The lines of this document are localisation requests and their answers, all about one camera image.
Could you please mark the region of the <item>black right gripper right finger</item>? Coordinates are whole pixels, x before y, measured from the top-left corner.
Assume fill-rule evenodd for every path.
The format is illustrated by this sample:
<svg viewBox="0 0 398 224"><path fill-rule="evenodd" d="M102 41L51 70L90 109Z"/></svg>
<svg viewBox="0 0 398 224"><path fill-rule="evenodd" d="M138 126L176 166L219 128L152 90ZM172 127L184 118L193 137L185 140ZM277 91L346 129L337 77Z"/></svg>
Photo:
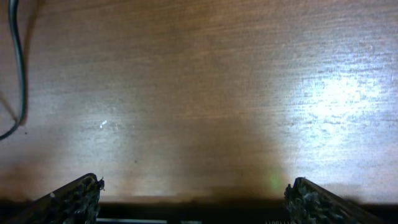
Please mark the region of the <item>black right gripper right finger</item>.
<svg viewBox="0 0 398 224"><path fill-rule="evenodd" d="M285 206L295 224L383 224L384 220L331 193L312 181L297 177L284 192Z"/></svg>

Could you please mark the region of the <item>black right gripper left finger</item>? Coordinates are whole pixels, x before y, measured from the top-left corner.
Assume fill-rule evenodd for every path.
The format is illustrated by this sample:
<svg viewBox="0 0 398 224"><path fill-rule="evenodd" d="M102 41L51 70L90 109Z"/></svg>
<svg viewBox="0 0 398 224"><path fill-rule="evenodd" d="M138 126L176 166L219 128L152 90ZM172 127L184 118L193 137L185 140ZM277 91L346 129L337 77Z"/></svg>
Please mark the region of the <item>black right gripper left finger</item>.
<svg viewBox="0 0 398 224"><path fill-rule="evenodd" d="M93 173L33 201L1 218L2 224L94 224L100 211L104 180Z"/></svg>

